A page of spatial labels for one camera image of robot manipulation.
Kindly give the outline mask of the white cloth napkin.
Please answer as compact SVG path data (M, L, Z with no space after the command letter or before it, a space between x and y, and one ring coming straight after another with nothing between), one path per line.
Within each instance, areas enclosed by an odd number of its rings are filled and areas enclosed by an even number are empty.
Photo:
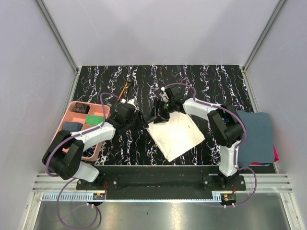
M167 122L151 122L147 131L168 161L173 161L205 140L191 117L179 112L171 113Z

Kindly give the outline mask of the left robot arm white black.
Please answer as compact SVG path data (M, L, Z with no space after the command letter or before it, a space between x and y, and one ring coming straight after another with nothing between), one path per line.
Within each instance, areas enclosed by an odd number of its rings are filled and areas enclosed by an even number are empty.
M74 133L61 130L42 158L45 171L49 176L63 180L85 180L92 189L100 189L103 177L96 167L82 161L83 153L100 142L113 139L118 133L145 126L141 111L133 103L121 103L114 114L94 127Z

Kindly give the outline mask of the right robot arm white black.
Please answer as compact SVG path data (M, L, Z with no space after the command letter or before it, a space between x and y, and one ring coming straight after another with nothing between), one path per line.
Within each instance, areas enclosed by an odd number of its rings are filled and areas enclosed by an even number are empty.
M188 97L181 89L183 86L183 83L171 83L161 88L146 129L165 158L172 161L204 140L190 116L206 120L220 147L219 172L213 185L228 190L239 177L237 155L245 141L246 128L232 105L199 100L196 91Z

